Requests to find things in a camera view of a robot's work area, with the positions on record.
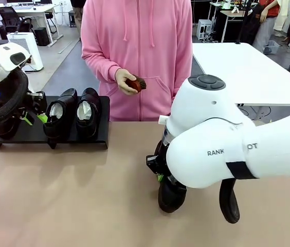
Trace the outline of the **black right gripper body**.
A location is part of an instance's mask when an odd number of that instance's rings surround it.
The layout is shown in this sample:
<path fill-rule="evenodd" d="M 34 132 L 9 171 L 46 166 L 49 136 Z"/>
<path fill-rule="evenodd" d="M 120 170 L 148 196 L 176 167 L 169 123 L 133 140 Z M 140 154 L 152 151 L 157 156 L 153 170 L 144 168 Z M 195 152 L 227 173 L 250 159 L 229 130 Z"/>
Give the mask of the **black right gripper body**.
<path fill-rule="evenodd" d="M 154 154 L 146 156 L 147 167 L 157 176 L 163 174 L 171 182 L 177 182 L 177 179 L 171 174 L 167 162 L 166 154 L 169 146 L 158 143 Z"/>

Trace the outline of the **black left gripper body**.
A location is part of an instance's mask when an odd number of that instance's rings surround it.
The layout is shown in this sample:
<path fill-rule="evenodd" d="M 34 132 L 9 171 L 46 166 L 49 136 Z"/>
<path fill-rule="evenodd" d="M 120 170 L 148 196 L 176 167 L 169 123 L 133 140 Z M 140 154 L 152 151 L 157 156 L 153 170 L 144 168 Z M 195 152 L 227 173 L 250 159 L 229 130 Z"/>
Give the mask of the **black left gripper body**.
<path fill-rule="evenodd" d="M 32 104 L 33 101 L 30 94 L 26 94 L 22 103 L 12 110 L 12 112 L 8 114 L 8 117 L 0 121 L 0 138 L 10 139 L 16 134 L 20 123 L 23 121 L 20 119 L 20 114 L 23 110 L 31 114 Z"/>

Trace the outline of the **person's right hand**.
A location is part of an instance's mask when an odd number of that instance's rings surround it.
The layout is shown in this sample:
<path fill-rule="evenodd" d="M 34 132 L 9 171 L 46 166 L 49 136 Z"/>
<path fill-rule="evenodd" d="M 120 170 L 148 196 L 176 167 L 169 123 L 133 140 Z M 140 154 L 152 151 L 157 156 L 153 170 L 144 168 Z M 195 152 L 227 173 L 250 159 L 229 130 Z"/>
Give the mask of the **person's right hand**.
<path fill-rule="evenodd" d="M 131 87 L 129 87 L 126 84 L 127 80 L 131 80 L 131 81 L 135 81 L 136 77 L 134 75 L 132 75 L 128 70 L 126 69 L 118 69 L 115 73 L 115 80 L 117 82 L 117 85 L 119 87 L 119 89 L 125 93 L 128 96 L 131 95 L 135 95 L 138 93 L 138 91 L 136 89 L 133 89 Z"/>

